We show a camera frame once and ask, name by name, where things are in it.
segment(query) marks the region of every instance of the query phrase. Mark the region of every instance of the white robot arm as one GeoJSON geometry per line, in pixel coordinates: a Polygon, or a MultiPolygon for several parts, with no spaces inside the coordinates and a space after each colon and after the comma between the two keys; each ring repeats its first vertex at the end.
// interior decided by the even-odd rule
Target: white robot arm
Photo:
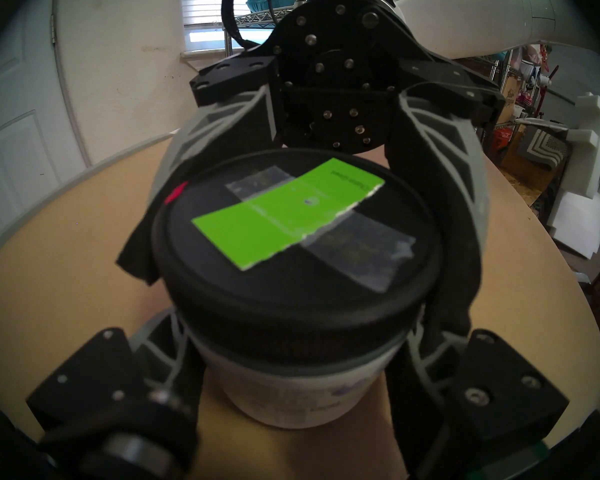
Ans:
{"type": "Polygon", "coordinates": [[[398,0],[415,39],[447,58],[492,55],[525,44],[567,44],[600,53],[571,0],[398,0]]]}

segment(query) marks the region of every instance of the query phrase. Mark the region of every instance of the green sticker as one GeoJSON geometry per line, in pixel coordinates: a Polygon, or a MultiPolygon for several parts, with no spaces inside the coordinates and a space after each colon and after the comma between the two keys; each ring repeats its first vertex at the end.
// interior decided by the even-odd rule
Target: green sticker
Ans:
{"type": "Polygon", "coordinates": [[[238,268],[247,270],[328,225],[384,182],[331,158],[291,182],[192,222],[238,268]]]}

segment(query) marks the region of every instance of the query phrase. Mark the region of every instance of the white door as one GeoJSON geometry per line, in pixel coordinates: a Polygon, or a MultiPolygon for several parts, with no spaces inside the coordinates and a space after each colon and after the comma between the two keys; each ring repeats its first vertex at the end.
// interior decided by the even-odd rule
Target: white door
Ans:
{"type": "Polygon", "coordinates": [[[0,37],[0,233],[85,169],[60,89],[52,0],[27,0],[0,37]]]}

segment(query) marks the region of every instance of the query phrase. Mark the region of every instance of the cardboard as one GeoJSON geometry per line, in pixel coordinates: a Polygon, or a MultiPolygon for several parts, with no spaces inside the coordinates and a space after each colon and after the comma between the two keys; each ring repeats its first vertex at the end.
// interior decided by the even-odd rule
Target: cardboard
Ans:
{"type": "Polygon", "coordinates": [[[520,93],[520,88],[522,87],[522,80],[517,77],[508,77],[507,81],[504,84],[504,89],[502,91],[502,95],[505,97],[505,104],[502,112],[500,113],[500,117],[498,117],[498,121],[496,124],[504,124],[508,122],[513,117],[513,107],[516,104],[516,98],[520,93]]]}

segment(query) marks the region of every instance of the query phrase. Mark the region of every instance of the wooden table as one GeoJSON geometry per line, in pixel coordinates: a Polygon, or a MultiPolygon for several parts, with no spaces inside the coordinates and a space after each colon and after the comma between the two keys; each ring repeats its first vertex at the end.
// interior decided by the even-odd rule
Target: wooden table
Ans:
{"type": "MultiPolygon", "coordinates": [[[[170,305],[115,258],[145,211],[169,140],[128,153],[50,201],[0,247],[0,409],[34,439],[26,396],[93,334],[133,334],[170,305]]],[[[366,157],[384,161],[381,150],[366,157]]],[[[600,409],[600,334],[549,235],[489,162],[491,216],[474,327],[493,330],[571,400],[551,447],[600,409]]],[[[379,379],[347,415],[284,431],[231,405],[206,375],[197,479],[403,479],[387,391],[379,379]]]]}

